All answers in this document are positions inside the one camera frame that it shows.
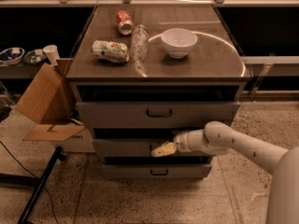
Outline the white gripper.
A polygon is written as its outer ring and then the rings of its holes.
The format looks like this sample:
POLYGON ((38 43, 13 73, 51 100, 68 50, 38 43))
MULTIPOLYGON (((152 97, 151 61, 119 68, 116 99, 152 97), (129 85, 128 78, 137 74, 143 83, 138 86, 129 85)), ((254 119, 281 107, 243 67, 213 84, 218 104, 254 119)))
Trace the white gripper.
POLYGON ((153 157, 164 157, 179 152, 189 152, 188 133, 182 132, 175 135, 173 142, 165 142, 151 151, 153 157))

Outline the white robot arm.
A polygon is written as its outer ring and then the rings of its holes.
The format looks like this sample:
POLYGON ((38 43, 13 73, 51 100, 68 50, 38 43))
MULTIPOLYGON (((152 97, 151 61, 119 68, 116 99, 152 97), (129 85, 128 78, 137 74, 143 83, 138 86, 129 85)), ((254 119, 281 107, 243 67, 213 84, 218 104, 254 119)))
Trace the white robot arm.
POLYGON ((299 224, 299 147, 287 149, 240 133, 219 121, 177 133, 151 151, 154 157, 201 151, 220 155, 238 152, 272 176, 265 224, 299 224))

